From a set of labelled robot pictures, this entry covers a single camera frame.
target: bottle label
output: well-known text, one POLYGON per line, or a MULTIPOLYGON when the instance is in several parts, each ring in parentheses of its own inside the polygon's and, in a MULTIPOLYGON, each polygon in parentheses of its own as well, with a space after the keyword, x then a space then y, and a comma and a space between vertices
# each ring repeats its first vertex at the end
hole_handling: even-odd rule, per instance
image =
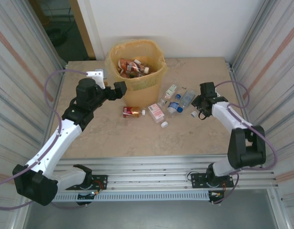
POLYGON ((172 95, 172 93, 175 91, 176 85, 172 84, 171 87, 166 91, 167 95, 172 95))
POLYGON ((158 107, 157 104, 153 104, 149 106, 148 108, 156 120, 161 117, 164 117, 164 113, 161 111, 161 109, 158 107))
POLYGON ((179 103, 171 102, 171 103, 169 103, 168 108, 169 108, 169 107, 172 107, 172 108, 174 108, 175 110, 177 110, 178 106, 179 106, 179 103))
POLYGON ((128 118, 138 118, 139 117, 139 107, 130 107, 130 106, 124 106, 123 107, 123 117, 128 118))

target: water bottle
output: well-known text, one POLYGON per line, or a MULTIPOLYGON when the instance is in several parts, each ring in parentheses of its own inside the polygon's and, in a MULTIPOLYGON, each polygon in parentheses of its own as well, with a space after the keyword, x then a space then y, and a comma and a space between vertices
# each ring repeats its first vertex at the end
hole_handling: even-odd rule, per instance
POLYGON ((180 107, 181 108, 188 107, 194 97, 195 97, 194 90, 186 91, 186 93, 183 95, 183 97, 180 101, 180 107))
POLYGON ((173 98, 174 94, 177 91, 177 85, 172 84, 169 89, 165 92, 165 94, 163 95, 163 97, 158 101, 157 105, 160 108, 163 108, 165 106, 165 104, 167 103, 168 100, 170 100, 171 98, 173 98))
POLYGON ((172 115, 173 113, 177 111, 180 100, 181 100, 181 95, 177 94, 174 100, 172 100, 172 102, 170 102, 168 105, 168 108, 167 108, 168 114, 172 115))

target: marble tabletop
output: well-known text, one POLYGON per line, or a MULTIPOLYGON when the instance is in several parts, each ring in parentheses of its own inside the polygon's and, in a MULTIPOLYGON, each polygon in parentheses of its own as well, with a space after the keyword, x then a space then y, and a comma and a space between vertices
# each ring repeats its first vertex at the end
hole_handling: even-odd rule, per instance
MULTIPOLYGON (((193 89, 199 94, 201 83, 213 81, 218 84, 230 80, 224 58, 165 60, 169 70, 163 77, 160 95, 172 83, 178 84, 180 88, 193 89)), ((68 69, 83 72, 99 68, 105 68, 104 61, 78 61, 68 64, 68 69)), ((76 73, 66 73, 57 107, 60 115, 76 96, 76 86, 83 77, 76 73)), ((113 77, 107 77, 109 86, 113 86, 113 77)), ((230 102, 238 103, 231 83, 218 87, 217 91, 230 102)), ((94 119, 73 141, 63 158, 227 153, 230 136, 225 127, 213 116, 203 121, 191 117, 190 113, 194 110, 191 105, 183 113, 168 118, 169 125, 165 129, 156 124, 148 113, 140 118, 123 118, 123 106, 123 99, 106 101, 94 112, 94 119)))

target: doorway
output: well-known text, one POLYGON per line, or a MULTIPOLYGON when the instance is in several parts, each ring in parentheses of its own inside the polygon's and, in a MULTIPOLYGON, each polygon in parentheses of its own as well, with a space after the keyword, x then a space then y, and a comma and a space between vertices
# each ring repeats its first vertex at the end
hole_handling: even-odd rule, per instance
POLYGON ((66 63, 90 60, 69 0, 29 0, 29 3, 62 60, 66 63))

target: plastic bottle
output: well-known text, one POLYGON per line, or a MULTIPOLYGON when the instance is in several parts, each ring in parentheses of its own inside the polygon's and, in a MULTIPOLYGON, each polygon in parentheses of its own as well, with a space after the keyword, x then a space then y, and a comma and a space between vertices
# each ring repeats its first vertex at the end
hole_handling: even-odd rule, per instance
POLYGON ((165 94, 163 95, 163 97, 158 101, 157 105, 160 108, 163 108, 165 106, 165 104, 167 103, 168 100, 170 100, 171 98, 173 98, 173 96, 175 95, 177 91, 177 86, 175 84, 172 84, 169 89, 165 92, 165 94))
POLYGON ((139 118, 146 114, 146 110, 139 107, 124 106, 122 114, 124 118, 139 118))
POLYGON ((170 102, 168 105, 168 108, 167 108, 168 114, 173 115, 178 110, 180 101, 181 101, 181 95, 176 94, 173 101, 170 102))
POLYGON ((142 77, 142 76, 144 76, 144 75, 145 75, 145 74, 143 74, 143 73, 130 72, 130 73, 129 73, 129 78, 130 78, 130 79, 133 79, 133 78, 142 77))
POLYGON ((123 77, 123 78, 128 79, 129 78, 128 74, 129 74, 129 72, 125 71, 124 69, 122 69, 120 71, 120 76, 123 77))
POLYGON ((168 126, 168 122, 165 120, 166 117, 157 104, 149 106, 148 109, 149 114, 155 123, 160 123, 162 128, 166 128, 168 126))
POLYGON ((188 107, 194 97, 195 97, 194 90, 186 91, 186 93, 183 95, 183 97, 180 101, 180 107, 181 108, 188 107))
POLYGON ((149 68, 138 64, 137 60, 136 62, 134 62, 131 60, 126 60, 124 58, 120 58, 120 60, 118 61, 118 67, 129 72, 139 72, 145 74, 149 73, 149 68))

